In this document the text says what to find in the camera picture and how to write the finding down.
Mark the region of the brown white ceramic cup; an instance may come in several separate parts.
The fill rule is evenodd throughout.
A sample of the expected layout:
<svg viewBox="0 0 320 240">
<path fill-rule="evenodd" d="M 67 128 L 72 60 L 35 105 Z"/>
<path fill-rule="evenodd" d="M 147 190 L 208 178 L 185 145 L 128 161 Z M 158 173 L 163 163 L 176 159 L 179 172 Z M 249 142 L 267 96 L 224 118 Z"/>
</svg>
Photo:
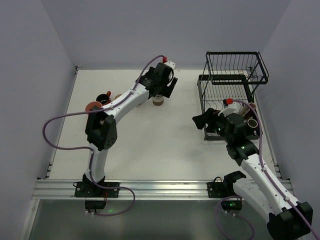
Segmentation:
<svg viewBox="0 0 320 240">
<path fill-rule="evenodd" d="M 164 97 L 163 96 L 156 96 L 152 98 L 152 103 L 155 106 L 161 106 L 164 103 Z"/>
</svg>

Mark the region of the dark red black mug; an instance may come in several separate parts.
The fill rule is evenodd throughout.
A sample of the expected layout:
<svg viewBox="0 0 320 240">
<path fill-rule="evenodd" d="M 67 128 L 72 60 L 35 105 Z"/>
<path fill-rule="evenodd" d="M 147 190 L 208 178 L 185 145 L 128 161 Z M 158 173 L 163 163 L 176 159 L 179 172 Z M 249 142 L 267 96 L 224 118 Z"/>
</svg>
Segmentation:
<svg viewBox="0 0 320 240">
<path fill-rule="evenodd" d="M 101 103 L 102 106 L 109 104 L 111 100 L 111 92 L 107 91 L 106 93 L 99 94 L 96 97 L 96 101 Z"/>
</svg>

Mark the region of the tall pink plastic cup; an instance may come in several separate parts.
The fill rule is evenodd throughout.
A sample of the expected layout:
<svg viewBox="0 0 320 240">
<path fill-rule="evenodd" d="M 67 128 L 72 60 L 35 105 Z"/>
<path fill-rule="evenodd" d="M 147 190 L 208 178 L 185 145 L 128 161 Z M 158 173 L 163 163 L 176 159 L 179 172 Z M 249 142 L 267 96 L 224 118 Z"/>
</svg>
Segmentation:
<svg viewBox="0 0 320 240">
<path fill-rule="evenodd" d="M 103 105 L 99 101 L 92 101 L 88 103 L 85 107 L 85 112 L 89 112 L 92 109 L 100 109 Z"/>
</svg>

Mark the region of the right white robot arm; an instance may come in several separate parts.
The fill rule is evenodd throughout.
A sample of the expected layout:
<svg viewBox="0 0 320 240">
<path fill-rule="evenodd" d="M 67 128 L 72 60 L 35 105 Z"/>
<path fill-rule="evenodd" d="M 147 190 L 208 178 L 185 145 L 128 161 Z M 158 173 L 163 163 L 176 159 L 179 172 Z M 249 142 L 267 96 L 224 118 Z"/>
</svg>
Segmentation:
<svg viewBox="0 0 320 240">
<path fill-rule="evenodd" d="M 231 159 L 254 181 L 250 185 L 240 171 L 224 177 L 227 189 L 244 198 L 266 221 L 274 240 L 296 240 L 311 232 L 313 209 L 308 202 L 300 202 L 270 171 L 256 145 L 248 139 L 249 127 L 237 113 L 224 115 L 209 108 L 192 118 L 201 130 L 208 127 L 226 142 Z"/>
</svg>

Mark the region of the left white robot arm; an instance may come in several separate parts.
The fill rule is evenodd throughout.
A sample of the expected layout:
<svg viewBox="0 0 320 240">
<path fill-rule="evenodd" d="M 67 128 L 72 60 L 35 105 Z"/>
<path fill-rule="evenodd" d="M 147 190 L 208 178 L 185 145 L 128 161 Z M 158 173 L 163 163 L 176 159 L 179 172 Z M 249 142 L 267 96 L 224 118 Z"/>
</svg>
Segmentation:
<svg viewBox="0 0 320 240">
<path fill-rule="evenodd" d="M 117 124 L 138 105 L 150 98 L 169 98 L 178 81 L 174 76 L 176 63 L 159 62 L 156 67 L 143 71 L 134 85 L 100 111 L 92 109 L 88 114 L 85 133 L 91 148 L 86 178 L 99 183 L 105 179 L 105 164 L 109 149 L 118 138 Z"/>
</svg>

